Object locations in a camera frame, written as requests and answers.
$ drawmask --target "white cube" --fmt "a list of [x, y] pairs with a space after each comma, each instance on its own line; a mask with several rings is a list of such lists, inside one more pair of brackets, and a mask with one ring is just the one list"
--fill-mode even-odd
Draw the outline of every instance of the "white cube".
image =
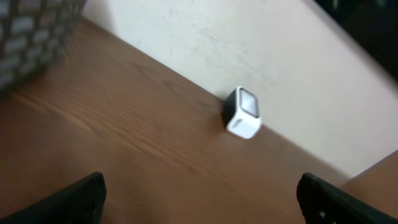
[[239, 86], [224, 103], [223, 119], [226, 129], [244, 139], [252, 138], [261, 127], [257, 97]]

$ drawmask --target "white wall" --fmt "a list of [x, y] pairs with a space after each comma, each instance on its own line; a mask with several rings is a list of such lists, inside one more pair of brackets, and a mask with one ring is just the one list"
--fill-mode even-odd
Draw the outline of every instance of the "white wall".
[[398, 94], [309, 5], [91, 0], [85, 16], [215, 95], [246, 86], [266, 126], [353, 177], [398, 148]]

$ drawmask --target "gray woven basket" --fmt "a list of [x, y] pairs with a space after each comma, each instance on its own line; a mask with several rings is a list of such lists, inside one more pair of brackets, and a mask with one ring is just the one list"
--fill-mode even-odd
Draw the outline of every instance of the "gray woven basket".
[[0, 93], [45, 70], [62, 52], [86, 0], [0, 0]]

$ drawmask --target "black and white device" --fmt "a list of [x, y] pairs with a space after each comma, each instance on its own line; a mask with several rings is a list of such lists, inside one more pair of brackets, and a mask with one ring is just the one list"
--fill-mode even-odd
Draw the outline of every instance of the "black and white device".
[[239, 86], [224, 103], [223, 119], [226, 129], [244, 139], [252, 138], [261, 127], [257, 97]]

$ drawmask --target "black object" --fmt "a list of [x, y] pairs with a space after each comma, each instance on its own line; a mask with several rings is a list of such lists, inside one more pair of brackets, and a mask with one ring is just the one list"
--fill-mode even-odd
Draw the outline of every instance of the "black object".
[[98, 224], [105, 203], [102, 173], [95, 172], [24, 210], [1, 224]]
[[61, 56], [86, 0], [0, 0], [0, 95]]
[[224, 102], [223, 121], [225, 126], [232, 120], [236, 112], [236, 89], [229, 94]]
[[398, 224], [398, 220], [366, 205], [313, 174], [304, 174], [297, 200], [307, 224]]
[[314, 1], [398, 81], [398, 1]]

